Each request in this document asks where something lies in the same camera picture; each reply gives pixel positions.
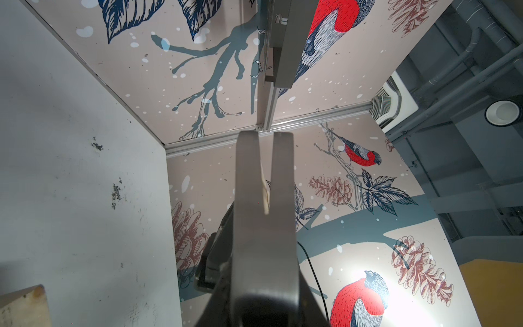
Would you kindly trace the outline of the wooden handle claw hammer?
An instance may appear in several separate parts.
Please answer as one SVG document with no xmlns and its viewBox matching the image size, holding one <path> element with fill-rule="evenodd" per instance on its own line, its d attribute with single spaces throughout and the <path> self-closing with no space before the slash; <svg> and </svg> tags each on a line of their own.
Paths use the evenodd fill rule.
<svg viewBox="0 0 523 327">
<path fill-rule="evenodd" d="M 211 294 L 197 325 L 327 326 L 298 264 L 293 135 L 274 134 L 266 182 L 258 133 L 239 133 L 235 182 L 197 270 L 197 289 Z"/>
</svg>

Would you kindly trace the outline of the pale wooden block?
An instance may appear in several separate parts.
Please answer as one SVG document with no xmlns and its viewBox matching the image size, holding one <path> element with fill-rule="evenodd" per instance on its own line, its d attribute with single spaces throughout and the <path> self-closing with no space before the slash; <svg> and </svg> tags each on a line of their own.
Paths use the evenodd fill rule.
<svg viewBox="0 0 523 327">
<path fill-rule="evenodd" d="M 52 326 L 43 285 L 1 295 L 0 312 L 1 326 Z"/>
</svg>

